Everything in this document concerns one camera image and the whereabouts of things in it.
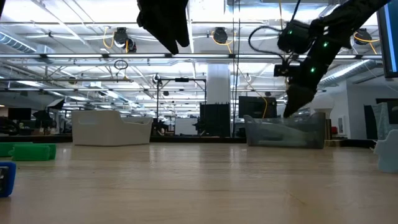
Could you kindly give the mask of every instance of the clear plastic bin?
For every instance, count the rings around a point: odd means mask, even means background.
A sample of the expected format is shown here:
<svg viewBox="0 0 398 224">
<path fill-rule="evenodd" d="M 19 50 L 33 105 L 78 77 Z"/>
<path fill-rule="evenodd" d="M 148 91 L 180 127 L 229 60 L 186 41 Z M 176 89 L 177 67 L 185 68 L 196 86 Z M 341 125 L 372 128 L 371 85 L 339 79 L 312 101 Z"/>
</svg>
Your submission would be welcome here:
<svg viewBox="0 0 398 224">
<path fill-rule="evenodd" d="M 324 113 L 315 113 L 309 118 L 254 119 L 244 116 L 249 146 L 323 149 L 325 121 Z"/>
</svg>

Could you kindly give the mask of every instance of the ceiling pipe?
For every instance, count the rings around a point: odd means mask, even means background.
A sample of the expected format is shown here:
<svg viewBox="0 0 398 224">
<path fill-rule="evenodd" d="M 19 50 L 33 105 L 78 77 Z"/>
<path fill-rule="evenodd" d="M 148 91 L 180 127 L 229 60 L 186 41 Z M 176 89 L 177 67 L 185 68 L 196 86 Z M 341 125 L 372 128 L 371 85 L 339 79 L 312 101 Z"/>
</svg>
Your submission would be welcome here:
<svg viewBox="0 0 398 224">
<path fill-rule="evenodd" d="M 58 23 L 64 27 L 67 31 L 69 31 L 69 33 L 71 33 L 72 35 L 74 35 L 76 38 L 78 38 L 84 45 L 88 46 L 91 50 L 93 50 L 94 52 L 97 52 L 97 50 L 95 50 L 88 42 L 86 42 L 85 40 L 83 40 L 77 33 L 75 33 L 75 31 L 71 30 L 71 28 L 69 28 L 64 22 L 62 22 L 56 15 L 54 15 L 52 12 L 50 12 L 43 3 L 38 2 L 36 0 L 31 0 L 36 6 L 39 6 L 41 9 L 43 9 L 45 12 L 47 12 L 48 14 L 50 14 L 52 17 L 54 17 L 55 20 L 58 21 Z"/>
<path fill-rule="evenodd" d="M 326 73 L 325 78 L 320 80 L 318 86 L 334 85 L 357 74 L 372 70 L 377 67 L 378 64 L 374 60 L 362 60 L 349 65 L 340 65 L 339 67 L 329 70 Z"/>
<path fill-rule="evenodd" d="M 0 82 L 17 82 L 17 81 L 32 81 L 32 82 L 133 82 L 133 80 L 128 79 L 115 79 L 115 78 L 82 78 L 82 79 L 67 79 L 67 78 L 2 78 Z"/>
</svg>

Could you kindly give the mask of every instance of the metal beam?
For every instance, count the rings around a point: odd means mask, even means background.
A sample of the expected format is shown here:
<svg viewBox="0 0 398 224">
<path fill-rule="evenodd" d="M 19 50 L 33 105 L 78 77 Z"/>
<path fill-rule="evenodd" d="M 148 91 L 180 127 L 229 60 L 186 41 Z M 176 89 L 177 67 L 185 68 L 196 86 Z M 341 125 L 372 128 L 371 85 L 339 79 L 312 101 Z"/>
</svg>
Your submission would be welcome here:
<svg viewBox="0 0 398 224">
<path fill-rule="evenodd" d="M 97 50 L 95 50 L 88 42 L 86 42 L 85 40 L 83 40 L 77 33 L 75 33 L 75 31 L 73 31 L 71 28 L 69 28 L 63 21 L 61 21 L 56 15 L 54 15 L 51 11 L 49 11 L 44 4 L 42 4 L 41 2 L 38 2 L 36 0 L 31 0 L 36 6 L 39 6 L 41 9 L 43 9 L 45 12 L 47 12 L 48 14 L 50 14 L 55 20 L 57 20 L 57 22 L 64 27 L 69 33 L 71 33 L 72 35 L 74 35 L 76 38 L 78 38 L 84 45 L 88 46 L 91 50 L 93 50 L 94 52 L 97 52 Z"/>
</svg>

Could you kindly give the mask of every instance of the ceiling light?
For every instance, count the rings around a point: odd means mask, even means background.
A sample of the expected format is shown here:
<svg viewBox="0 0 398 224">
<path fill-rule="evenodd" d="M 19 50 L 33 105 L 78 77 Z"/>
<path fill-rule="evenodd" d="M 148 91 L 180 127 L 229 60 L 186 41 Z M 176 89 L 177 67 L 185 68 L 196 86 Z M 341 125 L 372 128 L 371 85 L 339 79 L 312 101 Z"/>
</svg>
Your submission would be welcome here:
<svg viewBox="0 0 398 224">
<path fill-rule="evenodd" d="M 228 58 L 228 54 L 177 54 L 173 58 Z"/>
<path fill-rule="evenodd" d="M 111 58 L 164 58 L 165 54 L 110 54 Z"/>
<path fill-rule="evenodd" d="M 106 49 L 100 49 L 100 50 L 102 50 L 102 51 L 105 51 L 106 53 L 110 53 L 108 50 L 106 50 Z"/>
<path fill-rule="evenodd" d="M 113 97 L 113 98 L 119 98 L 119 95 L 113 91 L 107 91 L 106 94 L 108 94 L 108 96 Z"/>
<path fill-rule="evenodd" d="M 24 85 L 29 85 L 29 86 L 34 86 L 34 87 L 40 87 L 42 86 L 41 84 L 37 82 L 32 82 L 32 81 L 17 81 L 18 83 L 24 84 Z"/>
<path fill-rule="evenodd" d="M 205 99 L 159 99 L 159 101 L 205 101 Z"/>
<path fill-rule="evenodd" d="M 275 59 L 280 58 L 278 55 L 266 55 L 266 54 L 247 54 L 237 55 L 238 58 L 261 58 L 261 59 Z"/>
<path fill-rule="evenodd" d="M 100 58 L 101 54 L 48 54 L 48 58 Z"/>
<path fill-rule="evenodd" d="M 51 94 L 54 94 L 55 96 L 64 96 L 64 95 L 62 95 L 61 93 L 57 93 L 57 92 L 54 92 L 54 91 L 50 91 L 50 93 L 51 93 Z"/>
<path fill-rule="evenodd" d="M 80 101 L 85 101 L 88 100 L 87 98 L 81 97 L 81 96 L 69 96 L 70 98 L 74 100 L 80 100 Z"/>
</svg>

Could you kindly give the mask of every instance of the air duct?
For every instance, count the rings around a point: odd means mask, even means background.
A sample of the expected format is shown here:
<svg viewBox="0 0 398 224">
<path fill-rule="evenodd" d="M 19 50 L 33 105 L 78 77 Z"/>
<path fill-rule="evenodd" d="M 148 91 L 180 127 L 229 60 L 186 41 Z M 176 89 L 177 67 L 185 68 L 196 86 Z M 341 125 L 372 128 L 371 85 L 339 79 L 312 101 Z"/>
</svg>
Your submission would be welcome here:
<svg viewBox="0 0 398 224">
<path fill-rule="evenodd" d="M 4 29 L 0 30 L 0 44 L 12 47 L 27 54 L 54 54 L 55 51 L 49 46 L 31 43 L 16 34 Z"/>
<path fill-rule="evenodd" d="M 13 49 L 21 51 L 23 53 L 34 54 L 37 51 L 35 48 L 33 48 L 33 46 L 29 46 L 4 32 L 0 32 L 0 43 L 12 47 Z"/>
<path fill-rule="evenodd" d="M 377 63 L 374 60 L 362 60 L 348 65 L 340 65 L 327 72 L 325 78 L 322 78 L 318 85 L 330 86 L 376 67 Z"/>
</svg>

